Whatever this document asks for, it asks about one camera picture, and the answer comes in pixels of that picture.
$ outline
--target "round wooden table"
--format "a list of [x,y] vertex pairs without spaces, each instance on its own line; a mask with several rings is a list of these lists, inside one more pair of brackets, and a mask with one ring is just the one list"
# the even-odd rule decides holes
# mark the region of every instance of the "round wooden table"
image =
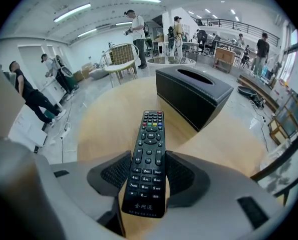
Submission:
[[[163,110],[166,149],[234,168],[250,177],[264,157],[260,142],[239,120],[225,111],[200,132],[156,93],[155,77],[145,77],[115,87],[101,95],[83,116],[78,160],[115,152],[133,152],[143,111]],[[119,194],[120,205],[125,185]],[[122,212],[128,239],[141,239],[159,219]]]

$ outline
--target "gray floor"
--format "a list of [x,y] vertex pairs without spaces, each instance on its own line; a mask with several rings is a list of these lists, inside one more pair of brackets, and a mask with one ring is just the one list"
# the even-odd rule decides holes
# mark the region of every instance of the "gray floor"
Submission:
[[[232,92],[223,109],[231,113],[234,117],[240,119],[243,125],[250,129],[252,134],[263,144],[265,148],[265,141],[261,131],[263,124],[262,117],[256,114],[248,99],[241,96],[236,90],[236,88],[239,86],[239,84],[236,82],[236,77],[220,72],[216,69],[213,69],[209,65],[199,62],[196,64],[195,68],[210,74],[234,87],[234,91]],[[144,70],[138,70],[138,78],[154,75],[155,71],[149,69],[148,67]],[[132,76],[125,73],[121,84],[132,80]],[[101,94],[112,88],[109,76],[106,76],[100,80],[93,80],[90,77],[82,82],[79,82],[79,85],[80,88],[76,91],[75,96],[69,101],[63,102],[62,104],[63,107],[67,109],[66,115],[60,121],[58,121],[53,128],[49,126],[46,128],[48,137],[43,148],[40,148],[38,153],[44,155],[51,164],[62,163],[62,142],[60,140],[60,136],[64,131],[63,129],[66,121],[71,124],[71,129],[63,140],[63,162],[67,163],[77,160],[77,134],[79,131],[80,120],[82,119],[84,112],[87,110],[87,107]],[[115,77],[114,86],[118,85],[118,80]],[[270,152],[276,147],[276,144],[269,136],[269,130],[267,127],[270,119],[266,116],[266,114],[268,116],[271,115],[271,110],[265,106],[264,110],[257,110],[257,112],[266,119],[262,129],[267,142],[268,150]]]

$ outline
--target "remote control button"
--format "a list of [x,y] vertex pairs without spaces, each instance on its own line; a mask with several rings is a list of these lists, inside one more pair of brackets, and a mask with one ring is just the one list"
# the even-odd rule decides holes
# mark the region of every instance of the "remote control button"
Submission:
[[152,189],[156,190],[156,191],[161,191],[162,187],[161,186],[153,186]]
[[143,153],[143,149],[138,148],[138,150],[137,150],[137,152],[135,154],[135,163],[137,165],[141,163],[142,153]]
[[154,175],[161,175],[162,171],[161,170],[153,170]]
[[128,191],[128,195],[129,195],[129,196],[136,197],[137,194],[138,194],[138,193],[137,193],[136,191]]
[[147,127],[147,132],[156,132],[156,131],[157,129],[155,127],[151,127],[151,126]]
[[142,198],[148,198],[149,197],[149,194],[147,194],[147,193],[140,193],[139,196],[142,197]]
[[142,189],[142,190],[149,190],[150,189],[150,186],[149,185],[141,185],[140,186],[140,189]]
[[139,181],[140,180],[140,176],[138,176],[138,175],[132,175],[131,176],[131,180],[133,180],[133,181]]
[[160,166],[162,164],[162,151],[161,150],[157,150],[155,152],[155,164],[157,166]]
[[141,172],[141,168],[133,168],[132,171],[135,172],[135,173],[140,173]]
[[141,177],[142,182],[151,182],[151,177]]
[[137,189],[139,187],[139,184],[130,182],[129,187],[132,188],[132,189]]
[[162,182],[161,178],[153,178],[153,182],[160,183]]
[[156,144],[157,141],[155,139],[146,139],[144,141],[145,144],[149,144],[149,145],[153,145],[153,144]]
[[152,170],[151,169],[143,169],[142,173],[143,174],[151,174]]
[[154,139],[154,137],[155,137],[154,133],[149,133],[148,134],[148,139],[152,140],[152,139]]

